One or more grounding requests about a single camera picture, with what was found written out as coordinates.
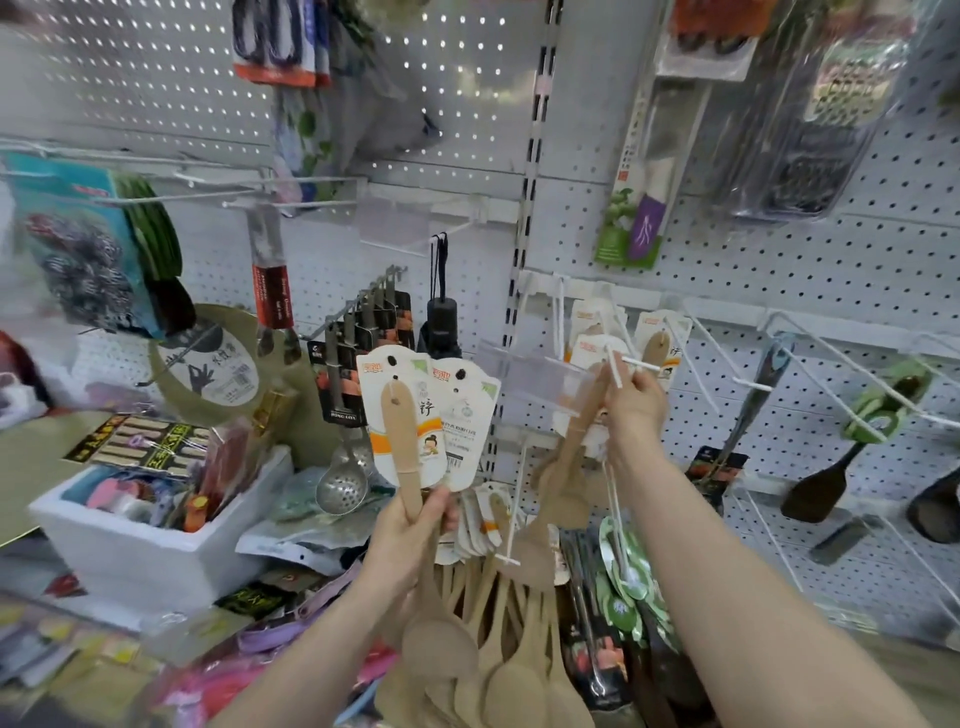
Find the barcode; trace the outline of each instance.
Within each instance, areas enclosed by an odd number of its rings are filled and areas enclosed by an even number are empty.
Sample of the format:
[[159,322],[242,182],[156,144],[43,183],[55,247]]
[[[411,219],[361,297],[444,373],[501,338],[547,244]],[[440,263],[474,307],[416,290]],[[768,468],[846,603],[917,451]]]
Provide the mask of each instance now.
[[247,376],[247,372],[250,371],[250,365],[244,364],[242,367],[239,367],[234,373],[233,378],[237,380],[238,384],[243,386],[248,386],[250,384],[250,378]]

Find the teal package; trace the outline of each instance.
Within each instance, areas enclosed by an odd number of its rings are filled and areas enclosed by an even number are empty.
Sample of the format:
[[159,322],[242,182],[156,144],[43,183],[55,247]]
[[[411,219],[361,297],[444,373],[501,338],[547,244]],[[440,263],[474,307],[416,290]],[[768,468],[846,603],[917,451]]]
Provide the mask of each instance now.
[[109,170],[88,164],[4,155],[14,221],[67,321],[148,338],[165,337],[143,273],[139,247]]

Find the foam box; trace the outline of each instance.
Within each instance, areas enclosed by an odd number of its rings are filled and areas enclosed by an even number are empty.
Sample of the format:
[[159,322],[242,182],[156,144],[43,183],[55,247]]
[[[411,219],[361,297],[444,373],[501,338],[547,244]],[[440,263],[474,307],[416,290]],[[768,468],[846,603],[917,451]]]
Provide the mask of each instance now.
[[251,488],[196,533],[146,523],[63,500],[83,473],[30,504],[30,513],[92,595],[147,615],[209,606],[266,569],[266,559],[236,553],[240,536],[270,511],[293,474],[290,449],[277,447]]

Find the red label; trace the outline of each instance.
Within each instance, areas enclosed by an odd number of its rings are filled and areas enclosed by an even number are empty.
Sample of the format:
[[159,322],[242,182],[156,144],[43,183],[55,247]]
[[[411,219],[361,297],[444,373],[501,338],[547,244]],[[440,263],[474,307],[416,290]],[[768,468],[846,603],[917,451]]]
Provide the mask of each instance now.
[[253,266],[253,296],[256,318],[263,326],[274,329],[294,327],[294,309],[290,302],[290,281],[287,267]]

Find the tomato image on packaging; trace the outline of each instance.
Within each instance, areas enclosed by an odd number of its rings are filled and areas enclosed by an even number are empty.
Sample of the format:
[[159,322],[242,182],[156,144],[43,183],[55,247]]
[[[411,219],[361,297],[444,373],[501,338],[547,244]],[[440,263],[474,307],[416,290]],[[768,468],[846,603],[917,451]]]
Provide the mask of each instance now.
[[776,5],[777,0],[677,0],[671,33],[688,53],[711,41],[725,56],[761,36]]

